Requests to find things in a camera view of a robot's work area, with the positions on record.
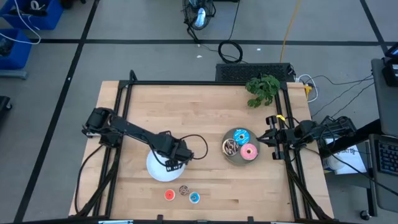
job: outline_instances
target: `wooden tabletop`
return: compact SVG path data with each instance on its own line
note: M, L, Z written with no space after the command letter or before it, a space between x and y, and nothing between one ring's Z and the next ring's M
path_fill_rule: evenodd
M118 82L103 82L96 106L113 108L117 86ZM293 116L298 120L311 119L302 84L288 83L288 87ZM283 94L280 95L284 108ZM246 166L231 164L221 152L221 140L232 128L247 128L257 136L269 129L265 118L277 114L275 103L250 109L246 102L252 97L244 86L133 86L129 122L154 133L170 130L176 138L201 134L208 142L209 153L202 160L191 161L178 179L158 182L146 168L148 146L125 137L111 218L153 220L162 214L165 220L245 221L253 216L256 221L293 221L285 164L272 160L274 148L261 144L259 157ZM98 141L99 138L87 141L83 160L98 147ZM197 157L205 152L199 138L188 138L187 146ZM308 147L318 150L314 142ZM306 150L301 155L307 189L332 217L321 160ZM87 162L82 172L79 208L98 186L103 156L104 149ZM188 196L180 195L181 185L198 192L200 202L192 204ZM164 199L167 189L176 192L171 202ZM296 191L304 217L302 197L297 188ZM107 194L105 190L100 214L104 213Z

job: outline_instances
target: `green plant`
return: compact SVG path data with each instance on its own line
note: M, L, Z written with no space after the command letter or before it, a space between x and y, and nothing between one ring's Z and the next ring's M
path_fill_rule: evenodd
M257 95L257 98L248 100L248 106L257 108L265 100L264 105L272 103L280 87L279 81L272 75L261 75L261 78L252 78L246 83L248 92Z

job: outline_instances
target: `computer monitor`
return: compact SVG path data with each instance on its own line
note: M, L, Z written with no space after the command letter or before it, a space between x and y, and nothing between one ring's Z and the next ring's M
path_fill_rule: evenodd
M398 43L388 49L384 55L389 58L398 58Z
M386 83L388 86L398 86L398 43L384 55L390 58L388 61L385 60L385 67L382 70Z

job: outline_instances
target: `toy donut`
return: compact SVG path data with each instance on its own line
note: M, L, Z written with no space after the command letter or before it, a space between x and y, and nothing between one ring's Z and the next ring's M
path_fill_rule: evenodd
M181 186L180 189L178 190L181 195L186 196L189 194L189 188L185 185Z
M223 153L227 156L235 155L239 150L239 145L234 139L227 139L223 143Z
M244 144L241 148L241 156L247 161L252 161L258 155L257 148L250 143Z
M192 193L189 195L189 201L190 201L191 203L198 203L199 200L200 200L200 195L199 195L198 192L192 192Z
M240 146L243 146L244 144L246 144L250 141L250 134L245 129L237 129L234 132L234 140Z
M174 190L171 190L171 189L166 190L166 192L164 193L164 198L168 201L174 200L174 198L175 198Z

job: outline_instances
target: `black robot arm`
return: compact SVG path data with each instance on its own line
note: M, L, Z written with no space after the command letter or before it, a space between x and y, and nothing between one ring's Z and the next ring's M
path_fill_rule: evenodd
M95 108L83 127L85 135L99 134L99 143L107 147L119 147L123 136L129 136L149 145L150 149L168 158L167 171L181 168L193 159L193 152L184 140L177 139L170 131L152 133L116 115L108 108Z

